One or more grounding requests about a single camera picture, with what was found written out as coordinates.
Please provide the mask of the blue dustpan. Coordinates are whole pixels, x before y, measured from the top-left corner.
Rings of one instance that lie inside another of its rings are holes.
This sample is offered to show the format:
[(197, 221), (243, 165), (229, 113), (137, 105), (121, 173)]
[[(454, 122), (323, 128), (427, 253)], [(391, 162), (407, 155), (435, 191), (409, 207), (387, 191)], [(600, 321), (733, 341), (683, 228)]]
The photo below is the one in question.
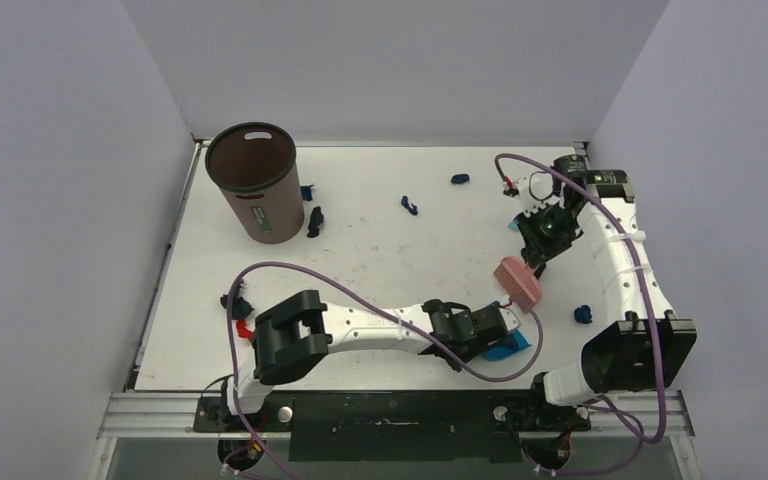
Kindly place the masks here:
[(525, 336), (519, 330), (515, 330), (509, 333), (502, 342), (483, 352), (481, 357), (489, 362), (499, 362), (530, 347), (531, 344)]

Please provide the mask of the pink hand brush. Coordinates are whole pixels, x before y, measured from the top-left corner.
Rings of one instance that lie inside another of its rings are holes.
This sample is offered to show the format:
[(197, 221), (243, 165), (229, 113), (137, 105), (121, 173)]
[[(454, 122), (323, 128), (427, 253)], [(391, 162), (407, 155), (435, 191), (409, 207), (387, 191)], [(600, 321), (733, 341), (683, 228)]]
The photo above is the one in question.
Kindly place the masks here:
[(523, 310), (533, 310), (542, 299), (542, 288), (535, 270), (521, 258), (506, 256), (493, 272), (510, 300)]

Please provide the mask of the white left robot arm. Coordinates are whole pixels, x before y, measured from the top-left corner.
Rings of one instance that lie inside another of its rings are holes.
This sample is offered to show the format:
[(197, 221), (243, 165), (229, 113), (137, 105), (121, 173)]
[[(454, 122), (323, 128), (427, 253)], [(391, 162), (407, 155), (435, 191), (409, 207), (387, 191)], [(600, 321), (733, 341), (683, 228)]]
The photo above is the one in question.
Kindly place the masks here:
[(256, 317), (251, 349), (218, 413), (233, 430), (250, 428), (274, 387), (301, 380), (329, 354), (394, 350), (442, 358), (460, 370), (519, 327), (513, 312), (495, 305), (471, 310), (429, 300), (377, 314), (325, 303), (318, 291), (304, 290)]

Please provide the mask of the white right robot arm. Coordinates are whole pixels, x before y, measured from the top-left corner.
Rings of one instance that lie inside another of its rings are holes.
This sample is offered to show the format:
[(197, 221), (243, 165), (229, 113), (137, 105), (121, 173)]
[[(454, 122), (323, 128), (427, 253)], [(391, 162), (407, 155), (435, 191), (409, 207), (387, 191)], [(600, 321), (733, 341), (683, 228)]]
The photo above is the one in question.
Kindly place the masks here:
[(583, 156), (572, 154), (509, 186), (522, 205), (515, 221), (526, 264), (542, 270), (583, 238), (605, 298), (601, 331), (573, 364), (544, 376), (544, 390), (525, 402), (528, 421), (548, 429), (564, 417), (565, 406), (614, 391), (670, 386), (697, 330), (692, 320), (677, 316), (656, 280), (627, 173), (590, 170)]

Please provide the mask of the dark blue scrap far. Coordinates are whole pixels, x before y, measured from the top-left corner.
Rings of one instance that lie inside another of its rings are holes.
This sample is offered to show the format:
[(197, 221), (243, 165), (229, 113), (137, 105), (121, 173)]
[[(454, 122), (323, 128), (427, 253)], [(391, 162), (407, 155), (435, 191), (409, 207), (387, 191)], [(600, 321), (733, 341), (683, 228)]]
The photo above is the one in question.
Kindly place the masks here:
[(468, 183), (471, 180), (469, 174), (455, 174), (451, 177), (450, 182), (454, 185), (462, 185)]

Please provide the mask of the blue scrap table centre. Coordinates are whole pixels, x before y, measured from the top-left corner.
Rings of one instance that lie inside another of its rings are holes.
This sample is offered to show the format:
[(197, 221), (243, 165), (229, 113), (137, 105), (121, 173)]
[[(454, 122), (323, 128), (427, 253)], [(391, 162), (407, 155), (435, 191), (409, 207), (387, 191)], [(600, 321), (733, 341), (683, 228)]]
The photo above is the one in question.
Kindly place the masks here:
[(407, 195), (403, 195), (400, 200), (401, 206), (408, 211), (412, 216), (417, 216), (419, 213), (418, 206), (412, 203)]

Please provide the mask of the dark scrap beside bin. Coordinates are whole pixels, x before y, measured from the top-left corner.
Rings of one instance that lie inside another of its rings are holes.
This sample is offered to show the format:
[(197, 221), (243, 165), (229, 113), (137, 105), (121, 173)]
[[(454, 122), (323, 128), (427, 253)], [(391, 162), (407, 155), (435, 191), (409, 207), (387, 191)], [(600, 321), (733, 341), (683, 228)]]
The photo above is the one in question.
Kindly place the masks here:
[(324, 214), (320, 206), (316, 206), (310, 212), (309, 223), (307, 226), (308, 238), (317, 238), (321, 233), (324, 224)]

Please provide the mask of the blue scrap behind bin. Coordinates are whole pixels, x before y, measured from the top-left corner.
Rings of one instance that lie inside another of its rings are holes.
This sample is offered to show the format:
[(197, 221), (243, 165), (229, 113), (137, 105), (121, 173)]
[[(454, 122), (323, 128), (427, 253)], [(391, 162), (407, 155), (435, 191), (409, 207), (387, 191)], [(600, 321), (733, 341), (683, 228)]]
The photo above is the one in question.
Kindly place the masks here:
[(313, 184), (302, 185), (300, 187), (300, 190), (301, 190), (302, 199), (304, 201), (310, 202), (310, 201), (313, 200), (313, 195), (314, 195), (314, 185)]

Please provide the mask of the red paper scrap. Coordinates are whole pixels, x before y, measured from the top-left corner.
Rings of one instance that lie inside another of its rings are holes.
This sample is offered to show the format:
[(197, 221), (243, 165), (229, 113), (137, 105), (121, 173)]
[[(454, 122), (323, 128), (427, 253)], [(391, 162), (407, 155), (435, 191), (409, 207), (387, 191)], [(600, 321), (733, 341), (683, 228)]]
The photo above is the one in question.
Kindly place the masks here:
[(234, 321), (237, 337), (247, 342), (251, 342), (253, 338), (253, 331), (247, 326), (247, 322), (243, 319)]

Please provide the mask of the black scrap left edge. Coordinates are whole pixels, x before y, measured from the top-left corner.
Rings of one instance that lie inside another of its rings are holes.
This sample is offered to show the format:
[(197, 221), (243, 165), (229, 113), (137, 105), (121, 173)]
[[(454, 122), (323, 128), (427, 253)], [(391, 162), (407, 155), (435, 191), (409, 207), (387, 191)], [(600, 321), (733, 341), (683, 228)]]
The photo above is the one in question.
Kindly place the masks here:
[(244, 297), (245, 281), (239, 280), (228, 293), (220, 296), (219, 302), (229, 320), (247, 320), (254, 307)]

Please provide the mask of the brown waste bin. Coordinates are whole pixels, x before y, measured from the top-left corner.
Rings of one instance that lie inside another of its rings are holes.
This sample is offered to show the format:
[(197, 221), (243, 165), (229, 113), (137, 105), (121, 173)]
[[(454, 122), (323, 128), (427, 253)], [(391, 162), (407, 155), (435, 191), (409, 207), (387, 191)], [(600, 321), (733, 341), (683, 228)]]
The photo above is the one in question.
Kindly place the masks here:
[(211, 141), (205, 168), (253, 240), (279, 244), (302, 229), (297, 150), (285, 130), (264, 122), (229, 127)]

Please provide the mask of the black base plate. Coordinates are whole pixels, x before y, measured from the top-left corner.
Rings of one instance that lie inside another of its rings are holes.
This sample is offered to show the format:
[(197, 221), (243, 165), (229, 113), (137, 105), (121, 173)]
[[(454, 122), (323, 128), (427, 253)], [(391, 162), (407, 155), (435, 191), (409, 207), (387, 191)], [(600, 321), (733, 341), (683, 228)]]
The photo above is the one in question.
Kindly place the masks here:
[(519, 463), (550, 450), (589, 419), (530, 390), (277, 391), (248, 415), (265, 439), (288, 441), (291, 462)]

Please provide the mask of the aluminium front rail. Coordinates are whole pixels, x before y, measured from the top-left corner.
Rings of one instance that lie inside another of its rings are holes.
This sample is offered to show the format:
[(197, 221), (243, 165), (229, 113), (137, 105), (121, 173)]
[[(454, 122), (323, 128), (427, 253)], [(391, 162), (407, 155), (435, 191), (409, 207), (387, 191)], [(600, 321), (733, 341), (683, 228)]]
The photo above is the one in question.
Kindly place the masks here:
[[(198, 393), (121, 393), (110, 398), (99, 438), (246, 438), (248, 433), (197, 432)], [(666, 437), (693, 437), (695, 430), (680, 391), (666, 393)], [(647, 435), (653, 435), (658, 414), (651, 392), (611, 395), (615, 405), (632, 413)], [(632, 435), (613, 414), (591, 413), (591, 430), (584, 436), (629, 437)]]

